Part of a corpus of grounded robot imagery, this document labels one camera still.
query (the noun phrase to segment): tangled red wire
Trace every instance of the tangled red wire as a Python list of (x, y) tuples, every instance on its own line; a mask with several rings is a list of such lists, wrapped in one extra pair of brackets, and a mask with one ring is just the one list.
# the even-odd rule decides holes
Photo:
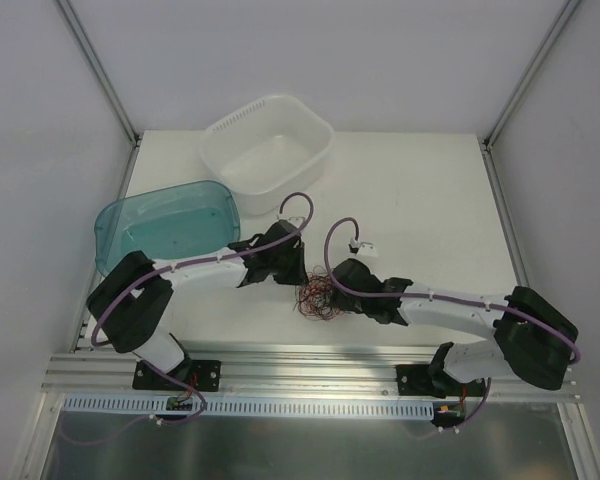
[(314, 268), (309, 273), (309, 282), (296, 288), (296, 308), (307, 318), (331, 320), (343, 312), (331, 305), (333, 282), (326, 270)]

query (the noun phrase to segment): gray wall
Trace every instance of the gray wall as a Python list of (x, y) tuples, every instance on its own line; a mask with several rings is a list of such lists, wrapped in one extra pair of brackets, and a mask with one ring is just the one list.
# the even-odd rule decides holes
[(0, 480), (66, 348), (128, 152), (51, 0), (0, 0)]
[(486, 135), (563, 0), (74, 0), (134, 125), (286, 92), (336, 130)]
[(587, 0), (496, 145), (533, 285), (579, 327), (600, 446), (600, 0)]

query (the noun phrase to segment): blue plastic bin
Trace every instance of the blue plastic bin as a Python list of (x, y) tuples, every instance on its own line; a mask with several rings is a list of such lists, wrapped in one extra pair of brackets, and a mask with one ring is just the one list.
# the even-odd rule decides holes
[(135, 250), (164, 260), (214, 252), (240, 238), (240, 217), (224, 185), (202, 181), (113, 202), (94, 230), (96, 266), (106, 275)]

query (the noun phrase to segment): black mounting bracket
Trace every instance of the black mounting bracket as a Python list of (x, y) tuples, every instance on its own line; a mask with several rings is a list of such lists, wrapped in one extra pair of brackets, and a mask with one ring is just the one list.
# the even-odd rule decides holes
[[(218, 360), (191, 359), (184, 378), (191, 379), (193, 387), (200, 392), (217, 392), (220, 388), (221, 366), (222, 362)], [(136, 363), (131, 387), (134, 390), (182, 391), (182, 387), (165, 380), (143, 361)]]
[(435, 385), (429, 373), (429, 365), (396, 365), (396, 381), (398, 395), (401, 397), (421, 397), (423, 395), (436, 398), (461, 397), (463, 387), (467, 390), (467, 397), (482, 397), (486, 385), (482, 379), (470, 383), (460, 383), (455, 380), (444, 383), (444, 389)]

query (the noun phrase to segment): white table surface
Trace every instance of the white table surface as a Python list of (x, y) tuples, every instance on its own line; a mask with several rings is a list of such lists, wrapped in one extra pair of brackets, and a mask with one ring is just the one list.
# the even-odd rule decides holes
[[(212, 178), (197, 155), (201, 134), (145, 132), (127, 196)], [(328, 228), (354, 216), (361, 239), (380, 251), (370, 265), (380, 279), (406, 277), (470, 293), (509, 293), (515, 285), (473, 135), (336, 133), (325, 174), (305, 191), (316, 207), (303, 232), (308, 270), (323, 264)], [(305, 212), (301, 199), (285, 208), (285, 214)], [(275, 220), (275, 212), (242, 216), (242, 238)], [(334, 235), (333, 265), (346, 257), (351, 235), (346, 226)], [(312, 321), (294, 310), (294, 302), (292, 287), (269, 282), (197, 295), (177, 289), (163, 324), (178, 339), (197, 342), (395, 346), (473, 340), (435, 327), (379, 325), (363, 315)]]

